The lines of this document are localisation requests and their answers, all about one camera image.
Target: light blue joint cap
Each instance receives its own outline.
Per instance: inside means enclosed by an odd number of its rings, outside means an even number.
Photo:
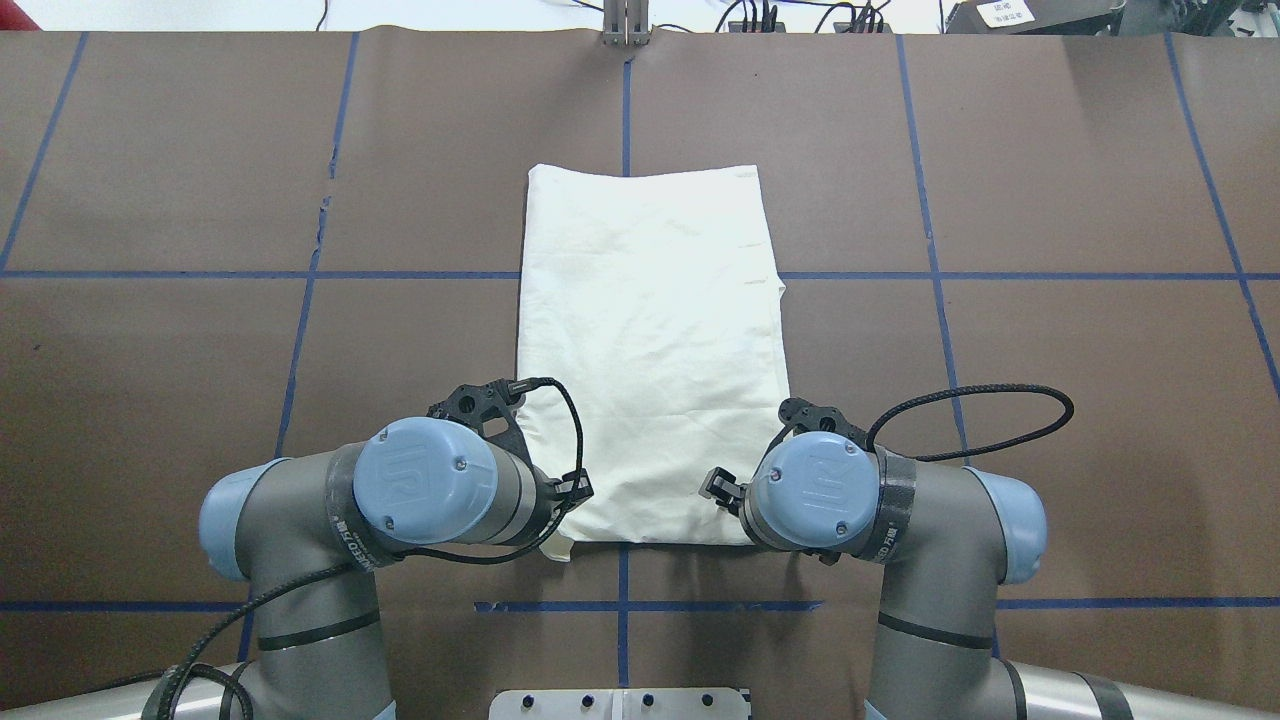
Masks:
[[[396,720],[396,701],[383,708],[374,720]]]
[[[984,473],[966,466],[991,496],[1005,532],[1004,585],[1025,583],[1039,570],[1039,559],[1048,547],[1048,520],[1044,503],[1030,486],[1014,478]]]
[[[209,564],[228,580],[247,580],[236,561],[236,528],[239,525],[244,501],[257,480],[268,470],[288,457],[278,457],[265,465],[232,473],[214,483],[200,506],[200,547],[209,555]]]
[[[800,547],[854,539],[879,502],[876,460],[836,433],[804,433],[783,442],[764,456],[751,480],[760,518]]]
[[[498,495],[489,443],[449,420],[404,418],[356,460],[356,505],[369,523],[411,544],[449,542],[475,527]]]

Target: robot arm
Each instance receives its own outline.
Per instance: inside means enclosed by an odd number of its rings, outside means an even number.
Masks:
[[[992,659],[997,585],[1029,580],[1047,547],[1036,491],[868,447],[833,407],[791,398],[780,416],[750,482],[716,468],[701,495],[762,547],[884,565],[869,720],[1280,717]]]
[[[575,420],[577,468],[559,479],[532,464],[513,415],[524,395],[540,387],[559,389]],[[219,574],[250,580],[255,601],[248,605],[260,603],[259,660],[233,671],[250,708],[207,682],[221,675],[227,683],[225,674],[192,665],[211,632],[159,683],[4,716],[106,720],[141,711],[147,720],[250,714],[259,720],[393,720],[372,570],[410,555],[475,564],[513,560],[591,497],[577,413],[554,379],[462,386],[429,415],[397,420],[366,442],[241,470],[210,489],[200,512],[201,546]],[[499,419],[507,424],[502,432],[483,434],[485,423]],[[518,550],[470,557],[431,547],[439,543]]]

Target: white cloth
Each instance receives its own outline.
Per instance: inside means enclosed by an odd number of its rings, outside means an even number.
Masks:
[[[566,538],[749,543],[698,488],[716,465],[755,468],[781,427],[782,291],[754,165],[530,170],[517,374],[568,388],[595,487]],[[540,468],[573,466],[557,393],[530,393],[520,424]]]

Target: blue tape grid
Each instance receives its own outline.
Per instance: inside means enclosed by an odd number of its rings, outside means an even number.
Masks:
[[[276,455],[283,450],[284,437],[288,432],[292,416],[292,400],[297,387],[297,365],[301,357],[302,345],[306,336],[310,316],[311,297],[315,283],[319,279],[483,279],[483,281],[518,281],[518,272],[486,272],[486,270],[320,270],[320,254],[324,247],[324,233],[330,205],[330,197],[321,200],[316,247],[311,256],[307,270],[201,270],[201,272],[170,272],[170,270],[8,270],[8,260],[17,242],[27,204],[44,164],[50,141],[58,127],[58,120],[65,105],[72,82],[79,67],[88,33],[81,33],[63,81],[61,90],[50,115],[49,124],[41,140],[40,147],[32,163],[27,183],[23,187],[18,206],[10,223],[3,250],[0,250],[0,278],[4,279],[306,279],[302,307],[298,316],[298,328],[294,337],[293,356],[291,360],[289,377],[285,384],[284,402],[282,404],[280,427],[276,437]],[[1187,100],[1185,88],[1181,81],[1181,70],[1174,41],[1170,35],[1165,36],[1165,45],[1169,55],[1172,82],[1178,94],[1179,105],[1183,111],[1187,129],[1196,158],[1201,167],[1204,183],[1217,217],[1224,241],[1231,256],[1233,273],[1097,273],[1097,272],[946,272],[938,261],[937,243],[933,233],[933,219],[929,211],[928,190],[925,184],[924,164],[920,152],[919,133],[915,122],[915,110],[911,99],[910,74],[908,70],[906,49],[901,36],[895,37],[897,47],[899,70],[902,83],[902,100],[906,110],[906,123],[911,143],[911,159],[915,169],[916,192],[920,204],[920,219],[924,238],[928,243],[929,270],[928,272],[783,272],[780,273],[786,281],[928,281],[933,286],[934,304],[938,314],[938,329],[943,345],[943,359],[946,361],[947,380],[951,387],[959,384],[955,352],[951,346],[950,325],[946,316],[946,301],[943,297],[943,283],[951,281],[1085,281],[1085,282],[1236,282],[1249,311],[1257,334],[1258,346],[1271,377],[1274,389],[1280,398],[1280,373],[1277,373],[1275,357],[1271,352],[1261,318],[1257,311],[1251,282],[1280,281],[1280,273],[1247,273],[1244,272],[1239,251],[1231,236],[1230,224],[1226,218],[1213,176],[1210,170],[1203,146],[1199,141],[1194,118]],[[346,122],[347,102],[351,94],[352,76],[356,64],[356,54],[360,42],[358,33],[352,33],[348,50],[346,77],[343,81],[342,97],[339,100],[338,114],[334,123],[333,151],[329,159],[329,178],[337,177],[338,160],[342,145],[343,127]],[[622,67],[622,174],[631,176],[631,78],[632,60],[626,60]],[[961,446],[968,447],[968,438],[964,427],[964,414],[959,398],[954,400],[952,414],[956,423],[956,432],[960,436]],[[0,601],[0,612],[197,612],[221,614],[236,609],[234,602],[154,602],[154,601]],[[632,601],[630,600],[630,546],[622,544],[618,552],[618,600],[617,601],[566,601],[566,602],[476,602],[475,611],[479,614],[498,612],[611,612],[618,619],[618,684],[630,684],[630,650],[628,650],[628,618],[631,612],[810,612],[822,606],[820,601],[764,601],[764,602],[700,602],[700,601]],[[1248,607],[1280,607],[1280,597],[1120,597],[1120,598],[1043,598],[1043,600],[1001,600],[997,605],[1004,611],[1023,610],[1176,610],[1176,609],[1248,609]],[[241,638],[239,659],[244,660],[248,653],[248,641],[252,634],[252,616],[244,624]]]

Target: black cable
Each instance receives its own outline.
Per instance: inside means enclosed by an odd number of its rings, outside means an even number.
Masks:
[[[248,697],[248,691],[244,689],[244,685],[242,685],[238,679],[232,678],[212,665],[205,665],[204,662],[197,662],[191,666],[191,676],[212,680],[214,683],[221,685],[224,692],[229,691],[232,697],[234,697],[236,702],[241,706],[241,717],[243,720],[253,720],[253,702]],[[225,700],[223,701],[223,705],[227,707],[227,717],[221,720],[227,720],[230,717],[230,705],[227,703]]]
[[[204,637],[196,641],[193,646],[191,646],[191,650],[187,652],[187,657],[184,657],[182,662],[165,673],[165,678],[156,684],[156,689],[151,693],[152,697],[159,693],[156,712],[143,720],[172,720],[174,717],[174,714],[178,710],[178,696],[182,693],[183,688],[187,687],[187,683],[191,682],[191,669],[196,665],[196,659],[200,657],[200,653],[205,652],[205,648],[209,647],[209,643],[212,642],[219,633],[232,626],[232,624],[241,618],[248,615],[268,602],[271,602],[284,593],[293,592],[312,583],[319,583],[320,580],[342,575],[343,573],[349,573],[351,570],[355,570],[355,565],[348,562],[343,565],[334,565],[333,568],[325,568],[324,570],[316,570],[315,573],[308,573],[282,583],[230,611],[225,618],[215,623],[214,626],[210,628]]]
[[[719,32],[719,28],[724,27],[724,20],[728,19],[728,14],[733,12],[733,8],[737,8],[741,4],[742,0],[733,0],[732,3],[730,3],[728,8],[724,8],[724,14],[721,15],[721,22],[716,23],[716,29],[713,29],[712,32]]]
[[[1042,438],[1050,433],[1057,432],[1059,429],[1062,428],[1062,425],[1069,423],[1071,420],[1071,415],[1075,414],[1075,404],[1071,402],[1071,398],[1068,397],[1065,392],[1056,388],[1051,388],[1048,386],[1023,384],[1023,383],[961,386],[951,389],[933,392],[929,395],[922,395],[920,397],[914,397],[911,400],[908,400],[906,402],[895,405],[883,415],[881,415],[879,419],[872,423],[872,427],[867,430],[867,441],[865,441],[865,447],[863,450],[872,452],[876,443],[876,436],[879,434],[879,432],[884,428],[884,425],[888,424],[888,421],[892,420],[893,418],[901,415],[902,413],[906,413],[913,407],[929,405],[931,402],[938,402],[941,400],[950,400],[952,397],[961,397],[965,395],[1004,395],[1004,393],[1023,393],[1023,392],[1033,395],[1047,395],[1048,397],[1057,400],[1059,402],[1062,404],[1062,415],[1057,420],[1053,420],[1052,423],[1044,425],[1038,430],[1021,434],[1015,438],[1006,439],[1004,442],[984,445],[974,450],[957,450],[955,452],[941,452],[937,455],[916,455],[915,457],[913,457],[913,460],[920,460],[923,462],[937,462],[938,460],[954,460],[956,457],[974,457],[977,455],[986,455],[988,452],[995,452],[997,450],[1005,450],[1009,447],[1014,447],[1015,445],[1030,442],[1033,439]]]
[[[832,3],[829,6],[827,6],[827,12],[822,14],[822,19],[818,20],[818,27],[813,28],[813,32],[815,35],[822,32],[822,26],[827,23],[827,18],[829,18],[831,14],[836,12],[836,8],[849,8],[850,22],[852,22],[854,15],[858,14],[858,8],[854,8],[852,3]]]

